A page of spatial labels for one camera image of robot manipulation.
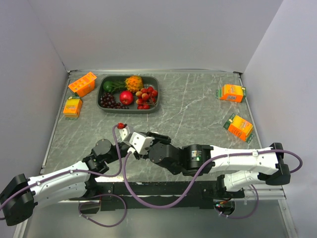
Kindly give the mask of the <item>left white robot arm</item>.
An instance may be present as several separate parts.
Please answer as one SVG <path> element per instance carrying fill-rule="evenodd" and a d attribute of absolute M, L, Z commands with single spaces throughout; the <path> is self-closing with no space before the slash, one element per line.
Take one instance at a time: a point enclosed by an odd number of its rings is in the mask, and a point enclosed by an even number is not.
<path fill-rule="evenodd" d="M 16 175 L 0 194 L 2 220 L 15 226 L 30 218 L 35 208 L 62 200 L 93 199 L 100 193 L 96 178 L 106 174 L 110 163 L 120 162 L 128 149 L 123 142 L 115 146 L 102 139 L 88 156 L 67 168 L 30 178 Z"/>

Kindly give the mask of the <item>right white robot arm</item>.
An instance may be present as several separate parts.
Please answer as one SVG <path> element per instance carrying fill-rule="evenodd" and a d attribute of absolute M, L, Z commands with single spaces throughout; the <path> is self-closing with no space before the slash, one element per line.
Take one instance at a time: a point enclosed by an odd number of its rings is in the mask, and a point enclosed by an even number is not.
<path fill-rule="evenodd" d="M 283 161 L 281 143 L 273 143 L 259 150 L 201 144 L 179 148 L 171 144 L 169 136 L 155 132 L 147 132 L 146 135 L 154 138 L 146 155 L 152 163 L 173 175 L 194 177 L 220 172 L 216 191 L 224 198 L 253 183 L 286 185 L 291 179 L 289 167 Z"/>

